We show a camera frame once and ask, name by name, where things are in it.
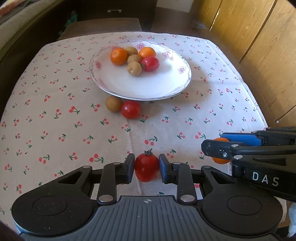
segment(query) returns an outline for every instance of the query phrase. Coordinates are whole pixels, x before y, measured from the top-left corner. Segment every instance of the kiwi fruit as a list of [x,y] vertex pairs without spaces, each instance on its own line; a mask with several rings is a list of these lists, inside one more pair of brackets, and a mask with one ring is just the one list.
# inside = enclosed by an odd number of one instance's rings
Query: kiwi fruit
[[130,47],[126,47],[124,50],[128,53],[128,56],[130,56],[132,54],[138,54],[137,49],[134,48],[134,47],[131,47],[131,46]]
[[111,95],[106,99],[105,104],[108,110],[118,112],[121,109],[122,100],[119,97]]
[[139,56],[139,55],[137,55],[137,54],[132,54],[132,55],[130,55],[129,57],[128,57],[128,64],[130,63],[130,62],[138,62],[138,63],[141,63],[141,61],[142,61],[142,58]]
[[142,73],[142,66],[138,62],[133,61],[128,64],[127,71],[132,76],[139,76]]

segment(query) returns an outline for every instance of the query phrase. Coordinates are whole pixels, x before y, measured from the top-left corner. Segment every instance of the textured grip surface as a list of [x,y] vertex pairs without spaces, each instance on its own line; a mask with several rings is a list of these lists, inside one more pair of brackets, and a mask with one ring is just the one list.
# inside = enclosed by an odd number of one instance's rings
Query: textured grip surface
[[122,196],[111,206],[100,207],[82,228],[59,237],[33,237],[26,241],[276,241],[272,234],[235,238],[219,233],[193,206],[176,203],[172,196]]
[[227,138],[229,141],[243,142],[247,146],[262,146],[262,138],[257,137],[252,133],[223,133],[223,138]]

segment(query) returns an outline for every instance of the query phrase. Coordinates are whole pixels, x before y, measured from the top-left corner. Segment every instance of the red cherry tomato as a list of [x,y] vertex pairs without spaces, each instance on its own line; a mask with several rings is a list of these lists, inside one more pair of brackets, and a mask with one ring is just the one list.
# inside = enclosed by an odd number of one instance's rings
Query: red cherry tomato
[[146,72],[154,71],[159,67],[159,60],[155,57],[148,56],[142,59],[141,65]]
[[150,182],[159,170],[158,158],[152,149],[138,155],[135,161],[135,174],[141,182]]
[[127,100],[121,106],[121,114],[127,119],[135,119],[140,114],[140,104],[134,100]]

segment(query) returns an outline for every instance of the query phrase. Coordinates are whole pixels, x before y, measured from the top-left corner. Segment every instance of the white plate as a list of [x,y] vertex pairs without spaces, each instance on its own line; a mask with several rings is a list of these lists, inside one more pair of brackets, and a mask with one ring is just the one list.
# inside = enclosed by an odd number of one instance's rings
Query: white plate
[[[134,77],[127,64],[116,66],[110,61],[110,52],[116,47],[133,46],[140,50],[152,47],[159,60],[159,68],[142,72]],[[89,64],[92,79],[102,90],[124,99],[161,100],[181,93],[191,81],[191,69],[187,61],[176,51],[158,43],[127,40],[102,47]]]

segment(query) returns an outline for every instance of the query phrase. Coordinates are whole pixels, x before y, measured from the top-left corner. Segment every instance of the tablecloth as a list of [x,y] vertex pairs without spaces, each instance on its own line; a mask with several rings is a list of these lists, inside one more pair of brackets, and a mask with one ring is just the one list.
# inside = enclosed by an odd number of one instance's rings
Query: tablecloth
[[[105,106],[109,94],[89,74],[89,62],[101,47],[122,40],[150,40],[174,49],[189,63],[192,81],[181,94],[141,102],[141,114],[127,120]],[[45,45],[15,85],[0,123],[0,220],[14,228],[16,198],[80,166],[101,169],[153,148],[170,162],[191,168],[211,165],[230,174],[201,151],[205,139],[223,132],[266,127],[249,88],[219,48],[196,37],[121,32],[94,34]],[[196,184],[198,198],[202,198]],[[93,198],[96,198],[98,185]],[[174,184],[160,175],[148,183],[133,176],[118,185],[120,195],[175,195]]]

